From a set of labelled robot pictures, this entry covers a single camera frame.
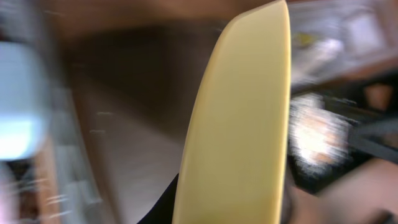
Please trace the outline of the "yellow round plate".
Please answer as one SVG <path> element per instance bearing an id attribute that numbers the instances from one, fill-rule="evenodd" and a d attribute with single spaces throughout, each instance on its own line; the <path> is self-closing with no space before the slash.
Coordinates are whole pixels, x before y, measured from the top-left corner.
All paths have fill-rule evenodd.
<path id="1" fill-rule="evenodd" d="M 287 3 L 242 13 L 204 72 L 183 150 L 174 223 L 279 223 L 290 100 Z"/>

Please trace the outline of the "rice and nuts pile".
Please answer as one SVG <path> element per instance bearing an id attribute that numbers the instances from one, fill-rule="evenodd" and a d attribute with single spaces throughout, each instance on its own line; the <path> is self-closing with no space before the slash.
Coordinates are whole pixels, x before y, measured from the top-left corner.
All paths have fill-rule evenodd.
<path id="1" fill-rule="evenodd" d="M 323 175 L 351 159 L 347 119 L 325 109 L 321 95 L 307 94 L 290 102 L 290 155 L 307 175 Z"/>

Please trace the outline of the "light blue bowl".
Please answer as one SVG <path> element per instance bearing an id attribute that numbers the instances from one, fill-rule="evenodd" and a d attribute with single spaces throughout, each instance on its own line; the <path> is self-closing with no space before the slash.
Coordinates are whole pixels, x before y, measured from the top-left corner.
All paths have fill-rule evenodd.
<path id="1" fill-rule="evenodd" d="M 30 47 L 1 42 L 1 159 L 35 155 L 51 119 L 47 71 Z"/>

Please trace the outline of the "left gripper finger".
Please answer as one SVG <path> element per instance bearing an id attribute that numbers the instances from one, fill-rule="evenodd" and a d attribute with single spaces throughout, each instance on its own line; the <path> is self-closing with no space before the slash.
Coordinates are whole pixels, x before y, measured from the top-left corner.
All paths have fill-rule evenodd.
<path id="1" fill-rule="evenodd" d="M 178 176 L 174 177 L 155 205 L 137 224 L 172 224 Z"/>

